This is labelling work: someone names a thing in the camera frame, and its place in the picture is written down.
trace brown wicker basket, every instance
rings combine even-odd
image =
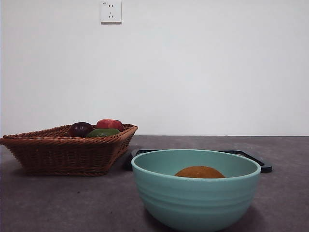
[[[124,124],[124,131],[101,138],[68,137],[70,125],[5,135],[5,145],[28,174],[99,176],[128,149],[138,129]]]

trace tray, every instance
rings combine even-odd
[[[131,160],[142,153],[150,152],[150,151],[157,151],[157,149],[135,149],[131,152],[131,155],[128,157],[126,160],[125,168],[129,171],[132,171],[132,166],[131,166]],[[247,157],[251,160],[254,160],[261,166],[261,173],[270,173],[272,172],[272,164],[263,158],[259,157],[256,155],[253,151],[240,151],[240,150],[220,150],[220,149],[215,149],[212,151],[220,151],[220,152],[225,152],[225,153],[230,153],[230,154],[235,154],[235,155],[241,155],[244,157]]]

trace bowl rim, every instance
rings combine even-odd
[[[238,157],[240,159],[245,159],[245,160],[255,164],[257,168],[253,173],[250,173],[250,174],[247,174],[247,175],[241,175],[241,176],[225,177],[225,178],[191,178],[191,177],[174,176],[174,175],[167,175],[167,174],[152,172],[152,171],[146,170],[144,168],[141,168],[140,166],[138,166],[135,163],[135,160],[138,159],[141,156],[149,155],[150,153],[158,153],[158,152],[162,152],[162,151],[202,151],[202,152],[207,151],[207,152],[211,152],[211,153],[220,153],[220,154],[224,154],[224,155],[235,156],[235,157]],[[220,151],[204,150],[204,149],[162,149],[162,150],[157,150],[157,151],[149,151],[149,152],[145,152],[145,153],[139,154],[136,157],[134,157],[131,161],[131,165],[133,167],[133,171],[134,171],[134,168],[135,168],[135,169],[138,169],[142,172],[152,174],[152,175],[155,175],[155,176],[159,176],[159,177],[171,178],[171,179],[175,179],[175,180],[190,180],[190,181],[204,181],[204,182],[234,181],[234,180],[250,178],[252,176],[259,175],[261,173],[261,166],[257,162],[255,162],[254,160],[251,160],[247,157],[236,155],[236,154],[220,152]]]

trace mint green bowl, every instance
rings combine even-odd
[[[147,211],[179,231],[214,232],[238,221],[252,202],[261,172],[248,158],[207,150],[152,151],[131,163]],[[189,166],[210,166],[226,178],[174,176]]]

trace wall outlet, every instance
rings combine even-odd
[[[121,23],[121,0],[101,1],[101,23]]]

